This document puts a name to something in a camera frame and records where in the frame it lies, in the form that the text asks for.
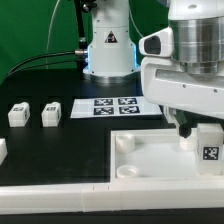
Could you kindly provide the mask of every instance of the cable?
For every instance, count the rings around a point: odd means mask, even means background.
[[[52,53],[52,54],[43,54],[43,55],[38,55],[29,59],[26,59],[25,61],[20,62],[18,65],[16,65],[15,67],[13,67],[9,73],[7,74],[6,78],[11,74],[14,73],[18,68],[20,68],[21,66],[32,62],[32,61],[36,61],[39,59],[43,59],[43,58],[52,58],[52,57],[61,57],[61,56],[66,56],[66,55],[75,55],[74,51],[68,51],[68,52],[60,52],[60,53]]]
[[[58,11],[58,7],[60,5],[61,0],[58,0],[55,7],[54,7],[54,11],[51,17],[51,22],[50,22],[50,26],[49,26],[49,30],[48,30],[48,38],[47,38],[47,48],[46,48],[46,54],[48,54],[48,50],[49,50],[49,46],[50,46],[50,41],[51,41],[51,33],[52,33],[52,29],[53,29],[53,25],[54,25],[54,21],[55,21],[55,17]]]
[[[131,12],[130,3],[129,3],[129,14],[130,14],[130,18],[131,18],[132,24],[133,24],[133,26],[134,26],[136,32],[138,33],[138,35],[139,35],[140,37],[144,37],[144,36],[141,34],[141,32],[139,31],[139,29],[138,29],[138,27],[136,26],[136,24],[135,24],[135,21],[134,21],[134,19],[133,19],[132,12]]]
[[[51,63],[47,63],[47,64],[44,63],[44,64],[39,64],[39,65],[29,66],[29,67],[22,68],[22,69],[19,69],[19,70],[16,70],[16,71],[10,73],[9,75],[6,76],[5,80],[12,77],[15,73],[21,72],[21,71],[24,71],[24,70],[38,68],[38,67],[42,67],[42,66],[46,66],[46,65],[57,65],[57,64],[63,64],[63,63],[69,63],[69,62],[75,62],[75,60],[73,59],[73,60],[67,60],[67,61],[51,62]]]

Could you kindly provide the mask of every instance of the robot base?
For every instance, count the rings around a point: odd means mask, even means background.
[[[97,82],[97,83],[103,83],[103,84],[120,84],[120,83],[125,83],[131,80],[136,80],[138,78],[140,78],[140,68],[136,69],[135,71],[133,71],[132,73],[119,73],[116,76],[112,76],[112,75],[96,75],[96,74],[92,74],[92,72],[90,72],[87,69],[84,69],[83,71],[83,78],[86,80],[90,80],[93,82]]]

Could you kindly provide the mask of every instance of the black cable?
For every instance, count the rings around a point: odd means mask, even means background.
[[[80,0],[74,0],[79,38],[85,37]]]
[[[67,60],[67,61],[51,62],[51,63],[44,63],[44,64],[39,64],[39,65],[29,66],[29,67],[22,68],[22,69],[19,69],[19,70],[16,70],[16,71],[10,73],[9,75],[6,76],[5,80],[12,77],[15,73],[21,72],[24,70],[29,70],[29,69],[33,69],[33,68],[37,68],[37,67],[46,66],[46,65],[57,65],[57,64],[63,64],[63,63],[69,63],[69,62],[75,62],[75,60],[73,59],[73,60]]]
[[[26,59],[22,62],[20,62],[18,65],[16,65],[15,67],[13,67],[9,73],[7,74],[6,78],[8,76],[10,76],[10,74],[16,72],[16,70],[18,68],[20,68],[21,66],[27,64],[27,63],[30,63],[32,61],[36,61],[36,60],[39,60],[39,59],[43,59],[43,58],[52,58],[52,57],[61,57],[61,56],[66,56],[66,55],[75,55],[75,52],[74,51],[68,51],[68,52],[59,52],[59,53],[51,53],[51,54],[43,54],[43,55],[38,55],[38,56],[35,56],[35,57],[32,57],[32,58],[29,58],[29,59]]]
[[[80,0],[74,0],[74,5],[75,5],[75,12],[76,12],[76,20],[78,25],[78,33],[79,33],[79,48],[86,49],[88,46],[88,43],[85,37],[85,30],[84,30],[84,24],[82,19]]]

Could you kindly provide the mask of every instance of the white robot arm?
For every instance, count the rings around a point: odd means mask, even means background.
[[[128,0],[81,0],[86,12],[92,9],[93,40],[88,46],[86,79],[120,83],[140,72],[136,46],[129,34]]]
[[[171,0],[169,27],[140,41],[145,97],[224,119],[224,1]]]

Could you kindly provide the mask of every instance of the white platform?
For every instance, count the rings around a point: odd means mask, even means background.
[[[136,147],[120,153],[116,137],[127,134]],[[224,176],[199,175],[195,140],[196,130],[181,147],[175,129],[114,131],[110,183],[1,187],[0,214],[224,207]],[[138,175],[118,178],[123,165]]]

